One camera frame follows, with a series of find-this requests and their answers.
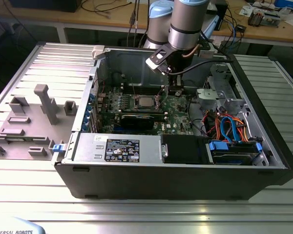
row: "motherboard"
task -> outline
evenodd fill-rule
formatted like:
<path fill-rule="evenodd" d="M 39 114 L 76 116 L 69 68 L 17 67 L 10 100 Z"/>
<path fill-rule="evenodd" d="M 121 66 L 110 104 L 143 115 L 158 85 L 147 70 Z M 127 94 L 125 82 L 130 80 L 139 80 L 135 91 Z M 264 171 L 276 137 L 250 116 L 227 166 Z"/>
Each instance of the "motherboard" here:
<path fill-rule="evenodd" d="M 98 94 L 89 131 L 114 134 L 192 135 L 187 96 L 170 96 L 157 89 L 106 87 Z"/>

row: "wire bundle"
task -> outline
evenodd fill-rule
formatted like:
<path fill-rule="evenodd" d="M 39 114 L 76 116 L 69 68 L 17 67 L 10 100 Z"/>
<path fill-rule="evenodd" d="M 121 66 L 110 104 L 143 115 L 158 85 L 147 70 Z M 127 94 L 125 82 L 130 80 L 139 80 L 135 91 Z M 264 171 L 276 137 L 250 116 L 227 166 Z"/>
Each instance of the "wire bundle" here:
<path fill-rule="evenodd" d="M 240 39 L 237 41 L 234 41 L 237 36 L 236 26 L 238 24 L 237 24 L 237 20 L 235 18 L 233 18 L 230 8 L 228 8 L 228 11 L 229 11 L 230 15 L 225 15 L 225 19 L 223 21 L 228 24 L 229 29 L 231 30 L 231 35 L 227 39 L 226 43 L 223 45 L 222 49 L 225 49 L 225 50 L 229 49 L 229 51 L 230 51 L 231 49 L 236 48 L 236 45 L 239 45 L 238 46 L 238 49 L 239 49 L 239 47 L 242 43 L 242 38 L 244 37 L 244 33 L 240 32 Z"/>
<path fill-rule="evenodd" d="M 205 120 L 208 117 L 212 117 L 210 112 L 207 112 L 202 119 L 202 124 L 204 125 Z M 214 118 L 214 126 L 206 132 L 208 137 L 215 140 L 223 140 L 232 143 L 232 139 L 229 137 L 229 133 L 232 131 L 234 141 L 237 142 L 248 142 L 248 137 L 246 134 L 246 125 L 239 118 L 226 113 L 219 113 Z M 230 123 L 230 128 L 225 133 L 225 123 Z"/>

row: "blue latch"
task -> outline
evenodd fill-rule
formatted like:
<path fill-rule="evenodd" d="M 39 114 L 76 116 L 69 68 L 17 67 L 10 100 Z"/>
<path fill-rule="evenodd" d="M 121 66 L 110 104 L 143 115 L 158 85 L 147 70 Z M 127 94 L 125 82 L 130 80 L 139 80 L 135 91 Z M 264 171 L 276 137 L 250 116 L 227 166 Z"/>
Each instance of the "blue latch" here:
<path fill-rule="evenodd" d="M 89 94 L 89 101 L 94 101 L 94 95 L 93 94 Z"/>
<path fill-rule="evenodd" d="M 212 150 L 228 150 L 228 144 L 222 141 L 212 141 L 209 143 L 209 149 Z"/>
<path fill-rule="evenodd" d="M 256 148 L 258 149 L 258 151 L 261 153 L 263 151 L 263 147 L 260 143 L 256 143 Z"/>
<path fill-rule="evenodd" d="M 53 146 L 53 152 L 63 153 L 66 150 L 66 144 L 57 144 Z"/>

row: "electronic device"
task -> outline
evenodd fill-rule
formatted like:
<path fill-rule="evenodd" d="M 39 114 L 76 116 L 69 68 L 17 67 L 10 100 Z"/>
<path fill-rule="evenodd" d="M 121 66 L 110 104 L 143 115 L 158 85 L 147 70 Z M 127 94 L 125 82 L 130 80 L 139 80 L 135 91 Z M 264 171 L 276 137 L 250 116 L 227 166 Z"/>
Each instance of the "electronic device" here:
<path fill-rule="evenodd" d="M 201 32 L 208 3 L 155 2 L 146 44 L 156 51 L 94 46 L 78 108 L 57 105 L 46 84 L 29 96 L 38 104 L 13 96 L 0 157 L 51 156 L 77 198 L 245 200 L 288 182 L 293 155 L 246 75 L 258 62 Z"/>
<path fill-rule="evenodd" d="M 293 177 L 293 156 L 238 62 L 185 73 L 201 88 L 178 93 L 144 65 L 152 53 L 94 47 L 72 135 L 53 148 L 73 196 L 249 199 Z"/>
<path fill-rule="evenodd" d="M 75 12 L 82 0 L 9 0 L 13 7 Z"/>

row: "power cable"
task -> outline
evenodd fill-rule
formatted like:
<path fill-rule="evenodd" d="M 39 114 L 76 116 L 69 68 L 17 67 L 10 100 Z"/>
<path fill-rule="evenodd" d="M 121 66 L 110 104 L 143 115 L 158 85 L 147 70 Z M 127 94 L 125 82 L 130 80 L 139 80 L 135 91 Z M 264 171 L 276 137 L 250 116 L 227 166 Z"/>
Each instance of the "power cable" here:
<path fill-rule="evenodd" d="M 140 7 L 140 0 L 138 0 L 138 5 L 137 5 L 136 27 L 135 27 L 135 35 L 133 37 L 133 47 L 135 47 L 135 44 L 136 44 L 136 35 L 137 35 L 138 19 L 139 19 L 139 7 Z"/>
<path fill-rule="evenodd" d="M 25 31 L 31 36 L 31 38 L 35 41 L 35 42 L 38 42 L 37 40 L 36 40 L 36 38 L 27 30 L 27 28 L 24 26 L 24 24 L 22 24 L 20 21 L 19 21 L 19 19 L 12 13 L 12 11 L 9 9 L 9 7 L 7 6 L 7 4 L 6 4 L 6 2 L 5 2 L 5 0 L 2 0 L 2 2 L 3 2 L 3 4 L 4 4 L 4 6 L 5 6 L 5 8 L 8 10 L 8 12 L 13 16 L 13 18 L 14 19 L 16 19 L 16 21 L 21 25 L 21 26 L 23 26 L 24 27 L 24 29 L 25 29 Z"/>
<path fill-rule="evenodd" d="M 89 0 L 85 0 L 85 1 L 81 4 L 81 8 L 84 9 L 85 11 L 88 11 L 88 12 L 106 12 L 106 11 L 114 10 L 114 9 L 119 8 L 119 7 L 122 7 L 122 6 L 128 6 L 128 5 L 132 4 L 132 2 L 129 2 L 129 3 L 124 4 L 124 5 L 115 6 L 115 7 L 113 7 L 113 8 L 109 8 L 109 9 L 105 9 L 105 10 L 98 10 L 98 11 L 97 11 L 97 10 L 89 10 L 89 9 L 87 9 L 87 8 L 84 7 L 84 4 L 85 4 L 86 2 L 88 2 L 88 1 L 89 1 Z"/>
<path fill-rule="evenodd" d="M 149 26 L 149 23 L 150 23 L 150 0 L 147 0 L 147 23 L 146 23 L 146 31 L 145 33 L 143 33 L 140 41 L 139 41 L 139 45 L 138 47 L 140 48 L 141 47 L 141 44 L 142 44 L 142 41 L 143 41 L 143 38 L 146 36 L 147 34 L 147 31 L 148 31 L 148 26 Z"/>
<path fill-rule="evenodd" d="M 175 73 L 168 73 L 168 75 L 170 76 L 177 76 L 177 75 L 182 75 L 188 71 L 191 71 L 193 70 L 194 68 L 198 67 L 198 66 L 201 66 L 203 64 L 206 64 L 206 63 L 210 63 L 210 62 L 233 62 L 232 60 L 225 60 L 225 59 L 212 59 L 212 60 L 206 60 L 206 61 L 203 61 L 203 62 L 199 62 L 191 67 L 188 67 L 187 69 L 181 71 L 181 72 L 175 72 Z"/>
<path fill-rule="evenodd" d="M 215 45 L 212 43 L 212 41 L 211 41 L 210 39 L 208 39 L 202 31 L 201 31 L 201 35 L 202 35 L 202 37 L 203 37 L 207 42 L 209 42 L 209 43 L 211 43 L 211 44 L 213 45 L 213 47 L 214 47 L 215 50 L 217 50 L 219 53 L 223 54 L 224 56 L 227 57 L 227 59 L 230 60 L 229 55 L 228 55 L 225 51 L 223 51 L 223 50 L 221 50 L 220 48 L 218 48 L 217 46 L 215 46 Z"/>
<path fill-rule="evenodd" d="M 127 39 L 126 39 L 126 46 L 128 47 L 128 43 L 129 43 L 129 35 L 132 29 L 132 26 L 135 24 L 136 21 L 136 8 L 137 8 L 137 0 L 135 0 L 135 5 L 133 7 L 133 11 L 131 13 L 130 19 L 129 19 L 129 30 L 127 33 Z"/>
<path fill-rule="evenodd" d="M 11 39 L 11 42 L 18 48 L 18 47 L 20 47 L 20 48 L 22 48 L 22 49 L 24 49 L 24 50 L 26 50 L 27 52 L 30 52 L 30 49 L 28 49 L 28 48 L 26 48 L 26 47 L 24 47 L 24 46 L 22 46 L 22 45 L 19 45 L 19 37 L 20 37 L 20 33 L 21 32 L 19 32 L 19 35 L 18 35 L 18 38 L 17 38 L 17 41 L 16 41 L 16 44 L 13 42 L 13 35 L 12 34 L 10 34 L 6 29 L 5 29 L 5 27 L 4 27 L 4 25 L 3 25 L 3 23 L 1 22 L 1 20 L 0 20 L 0 25 L 1 25 L 1 27 L 0 27 L 0 29 L 2 30 L 2 31 L 4 31 L 9 37 L 10 37 L 10 39 Z"/>

